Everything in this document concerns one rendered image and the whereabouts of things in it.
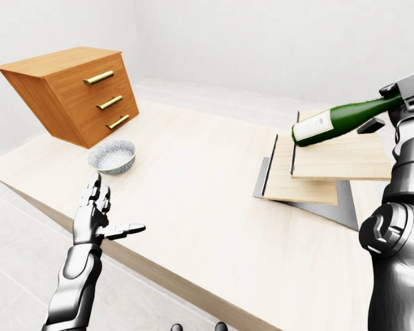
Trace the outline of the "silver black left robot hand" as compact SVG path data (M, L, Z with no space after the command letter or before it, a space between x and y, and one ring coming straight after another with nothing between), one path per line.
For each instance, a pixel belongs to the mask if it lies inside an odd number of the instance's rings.
M101 245L104 239L115 240L128 234L142 232L144 224L110 224L107 213L110 210L110 188L101 184L101 175L95 172L81 194L81 204L73 221L72 235L75 245L94 243Z

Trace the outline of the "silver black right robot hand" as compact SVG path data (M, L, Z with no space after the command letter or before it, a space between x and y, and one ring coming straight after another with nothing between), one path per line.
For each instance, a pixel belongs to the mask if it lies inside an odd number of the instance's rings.
M391 123L395 127L395 142L400 140L399 126L414 121L414 73L379 90L382 97L400 96L402 102L388 111Z

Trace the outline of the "green wine bottle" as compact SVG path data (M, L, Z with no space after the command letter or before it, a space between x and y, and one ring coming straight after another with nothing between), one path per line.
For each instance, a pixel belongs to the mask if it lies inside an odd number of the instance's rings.
M327 109L292 127L292 138L299 147L305 147L342 136L369 119L404 103L400 93L390 97L350 103Z

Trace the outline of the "wood and metal wine rack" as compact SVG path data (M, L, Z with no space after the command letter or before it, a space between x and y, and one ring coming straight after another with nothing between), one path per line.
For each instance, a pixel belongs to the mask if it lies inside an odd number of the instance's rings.
M247 193L316 214L358 230L353 181L390 181L388 126L356 131L316 145L294 148L290 134L263 127L253 140Z

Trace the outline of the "patterned white bowl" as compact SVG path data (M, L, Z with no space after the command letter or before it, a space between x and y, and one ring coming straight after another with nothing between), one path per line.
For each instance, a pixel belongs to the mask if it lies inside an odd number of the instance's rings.
M90 149L88 165L102 174L122 174L132 167L136 151L135 145L130 141L107 141Z

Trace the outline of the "small wooden drawer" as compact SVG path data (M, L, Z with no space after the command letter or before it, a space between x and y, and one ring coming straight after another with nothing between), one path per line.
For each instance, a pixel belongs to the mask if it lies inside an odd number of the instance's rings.
M128 123L129 120L139 114L135 97L132 94L122 95L123 99L120 102L114 104L106 110L101 111L96 107L96 105L103 104L111 100L113 97L116 96L104 97L98 101L88 101L84 106L77 106L72 111L73 119L77 124L79 133L82 135L87 148L96 145L103 138L121 128ZM114 123L120 118L120 116L126 114L130 115L130 119L118 128L109 130L106 127L106 124Z

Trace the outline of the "medium wooden drawer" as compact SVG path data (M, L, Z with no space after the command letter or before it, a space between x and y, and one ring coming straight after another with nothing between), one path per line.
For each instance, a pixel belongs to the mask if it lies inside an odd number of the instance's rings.
M130 82L123 72L114 72L92 85L82 77L70 77L57 85L60 100L82 130L110 126L126 114L137 113Z

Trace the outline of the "large wooden drawer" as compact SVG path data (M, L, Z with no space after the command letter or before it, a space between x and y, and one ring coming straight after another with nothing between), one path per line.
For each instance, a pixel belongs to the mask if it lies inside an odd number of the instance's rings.
M113 75L102 81L88 85L84 80L113 71ZM106 101L115 97L129 84L121 53L113 54L101 59L86 62L80 66L62 70L46 77L52 90L67 104L74 103L82 98L97 100L102 97Z

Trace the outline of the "wooden cabinet with drawers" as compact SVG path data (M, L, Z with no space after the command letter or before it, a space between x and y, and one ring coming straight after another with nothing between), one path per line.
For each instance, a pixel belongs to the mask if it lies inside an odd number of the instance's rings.
M0 72L53 137L86 148L77 124L46 77L119 52L76 47L7 63L0 66Z

